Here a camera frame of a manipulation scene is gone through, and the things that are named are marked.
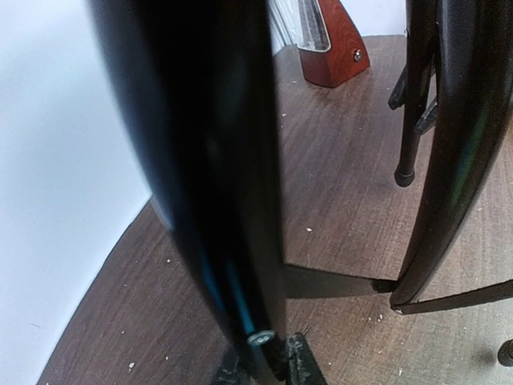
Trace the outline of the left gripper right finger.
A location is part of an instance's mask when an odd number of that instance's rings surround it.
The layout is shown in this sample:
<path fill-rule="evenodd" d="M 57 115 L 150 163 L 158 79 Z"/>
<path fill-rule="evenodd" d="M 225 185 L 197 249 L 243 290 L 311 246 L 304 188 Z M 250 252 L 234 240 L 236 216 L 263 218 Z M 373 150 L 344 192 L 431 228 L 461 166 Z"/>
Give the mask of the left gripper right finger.
<path fill-rule="evenodd" d="M 326 385 L 325 376 L 314 357 L 304 333 L 288 336 L 282 343 L 287 385 Z"/>

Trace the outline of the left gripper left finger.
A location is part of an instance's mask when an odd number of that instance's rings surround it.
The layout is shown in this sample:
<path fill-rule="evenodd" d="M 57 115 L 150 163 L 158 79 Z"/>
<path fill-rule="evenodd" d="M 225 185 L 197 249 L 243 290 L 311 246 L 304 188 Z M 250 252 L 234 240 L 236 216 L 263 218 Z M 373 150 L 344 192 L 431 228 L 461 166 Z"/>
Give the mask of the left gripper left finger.
<path fill-rule="evenodd" d="M 226 352 L 214 375 L 215 385 L 250 385 L 252 378 L 241 366 L 236 352 Z"/>

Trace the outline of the black music stand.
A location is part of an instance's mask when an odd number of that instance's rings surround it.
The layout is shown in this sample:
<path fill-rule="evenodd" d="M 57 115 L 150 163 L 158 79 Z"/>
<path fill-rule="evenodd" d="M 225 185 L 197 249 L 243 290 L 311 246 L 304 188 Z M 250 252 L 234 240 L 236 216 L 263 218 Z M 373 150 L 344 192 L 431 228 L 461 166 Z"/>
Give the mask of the black music stand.
<path fill-rule="evenodd" d="M 92 1 L 111 84 L 147 182 L 192 279 L 255 384 L 285 384 L 289 298 L 388 293 L 399 314 L 512 296 L 509 281 L 420 301 L 472 209 L 512 110 L 512 4 L 410 1 L 394 179 L 421 204 L 397 280 L 289 265 L 282 243 L 276 96 L 264 1 Z"/>

